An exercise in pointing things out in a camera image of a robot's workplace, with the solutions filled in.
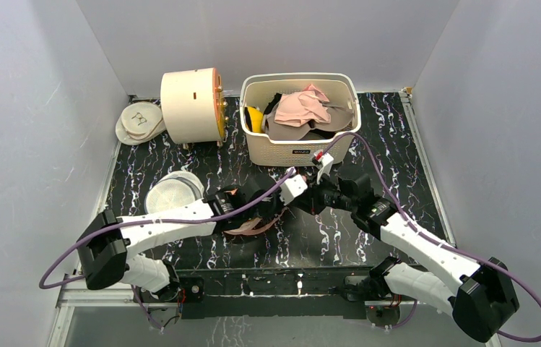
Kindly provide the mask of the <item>floral mesh laundry bag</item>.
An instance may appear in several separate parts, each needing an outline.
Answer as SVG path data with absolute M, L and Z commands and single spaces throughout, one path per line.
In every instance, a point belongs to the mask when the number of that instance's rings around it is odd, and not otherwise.
M 286 210 L 286 207 L 283 208 L 270 221 L 264 222 L 262 218 L 254 218 L 246 221 L 236 229 L 223 231 L 223 233 L 231 236 L 255 236 L 262 234 L 268 231 L 277 221 L 279 221 Z

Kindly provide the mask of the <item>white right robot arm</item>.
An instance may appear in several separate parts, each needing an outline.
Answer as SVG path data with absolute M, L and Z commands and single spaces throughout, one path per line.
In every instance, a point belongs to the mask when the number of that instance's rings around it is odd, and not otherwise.
M 485 343 L 520 307 L 514 286 L 496 258 L 488 264 L 453 252 L 453 247 L 400 215 L 396 205 L 371 187 L 365 174 L 356 180 L 333 182 L 327 175 L 306 181 L 295 175 L 281 184 L 286 205 L 310 213 L 324 208 L 350 213 L 355 225 L 393 246 L 423 266 L 418 270 L 386 258 L 365 280 L 351 287 L 353 294 L 368 292 L 380 299 L 401 294 L 417 299 L 451 316 L 472 339 Z

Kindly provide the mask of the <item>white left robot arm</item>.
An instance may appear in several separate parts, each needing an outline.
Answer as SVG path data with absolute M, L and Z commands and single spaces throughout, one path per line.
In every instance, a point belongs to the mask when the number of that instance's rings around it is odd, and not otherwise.
M 118 217 L 112 210 L 104 210 L 76 243 L 86 287 L 95 291 L 125 283 L 170 301 L 180 289 L 176 271 L 162 260 L 147 257 L 147 250 L 213 234 L 263 233 L 267 227 L 261 222 L 278 218 L 305 190 L 305 179 L 292 176 L 279 181 L 249 181 L 183 207 L 146 215 Z

